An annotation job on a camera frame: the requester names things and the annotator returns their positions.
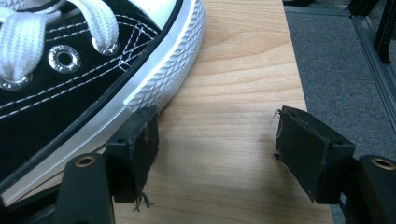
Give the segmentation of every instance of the wooden surface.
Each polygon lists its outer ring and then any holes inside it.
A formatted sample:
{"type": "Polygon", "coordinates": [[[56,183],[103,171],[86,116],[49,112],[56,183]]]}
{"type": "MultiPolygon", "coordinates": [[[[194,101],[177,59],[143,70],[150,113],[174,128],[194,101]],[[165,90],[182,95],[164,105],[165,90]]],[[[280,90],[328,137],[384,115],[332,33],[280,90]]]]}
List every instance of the wooden surface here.
{"type": "Polygon", "coordinates": [[[160,116],[160,151],[133,212],[117,223],[331,223],[273,159],[276,109],[305,109],[280,0],[204,0],[205,36],[160,116]]]}

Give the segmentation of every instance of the white shoelace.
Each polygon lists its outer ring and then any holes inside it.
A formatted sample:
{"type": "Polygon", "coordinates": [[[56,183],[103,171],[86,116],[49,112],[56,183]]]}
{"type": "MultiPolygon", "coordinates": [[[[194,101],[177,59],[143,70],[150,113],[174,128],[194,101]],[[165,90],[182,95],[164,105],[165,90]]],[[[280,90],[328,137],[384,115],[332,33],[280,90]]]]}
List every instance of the white shoelace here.
{"type": "MultiPolygon", "coordinates": [[[[109,48],[119,38],[119,27],[110,7],[102,0],[68,0],[82,12],[92,37],[102,48],[109,48]]],[[[45,27],[61,16],[16,12],[0,7],[0,77],[16,82],[38,65],[43,49],[45,27]]]]}

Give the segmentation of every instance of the wood grain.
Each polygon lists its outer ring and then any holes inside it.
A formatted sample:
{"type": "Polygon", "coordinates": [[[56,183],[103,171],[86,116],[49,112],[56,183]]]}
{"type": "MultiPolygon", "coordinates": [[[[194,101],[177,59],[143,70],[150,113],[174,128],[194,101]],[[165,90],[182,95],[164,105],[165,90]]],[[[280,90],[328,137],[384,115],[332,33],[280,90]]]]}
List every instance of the wood grain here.
{"type": "Polygon", "coordinates": [[[331,223],[273,159],[282,105],[305,109],[280,0],[205,0],[205,36],[161,113],[160,152],[145,187],[155,202],[117,223],[331,223]]]}

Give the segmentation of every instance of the shoe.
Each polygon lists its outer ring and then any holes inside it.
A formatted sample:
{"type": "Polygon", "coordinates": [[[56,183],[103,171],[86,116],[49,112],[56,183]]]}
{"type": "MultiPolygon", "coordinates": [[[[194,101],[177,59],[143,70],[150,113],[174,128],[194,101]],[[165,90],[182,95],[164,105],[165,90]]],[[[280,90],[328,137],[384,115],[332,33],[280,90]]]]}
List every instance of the shoe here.
{"type": "Polygon", "coordinates": [[[0,0],[0,192],[60,181],[137,109],[161,110],[201,45],[201,0],[0,0]]]}

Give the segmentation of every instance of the black canvas fabric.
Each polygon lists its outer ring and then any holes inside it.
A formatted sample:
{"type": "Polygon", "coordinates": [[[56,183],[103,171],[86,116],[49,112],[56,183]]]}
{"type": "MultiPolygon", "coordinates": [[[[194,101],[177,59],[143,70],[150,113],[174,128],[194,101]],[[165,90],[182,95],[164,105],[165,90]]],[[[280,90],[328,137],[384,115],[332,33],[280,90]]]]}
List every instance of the black canvas fabric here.
{"type": "Polygon", "coordinates": [[[0,90],[0,189],[41,161],[75,133],[129,79],[136,60],[160,30],[127,0],[105,1],[119,23],[120,48],[113,56],[99,54],[81,14],[49,25],[44,55],[33,82],[21,91],[0,90]],[[50,67],[48,52],[57,45],[75,49],[81,57],[76,73],[50,67]]]}

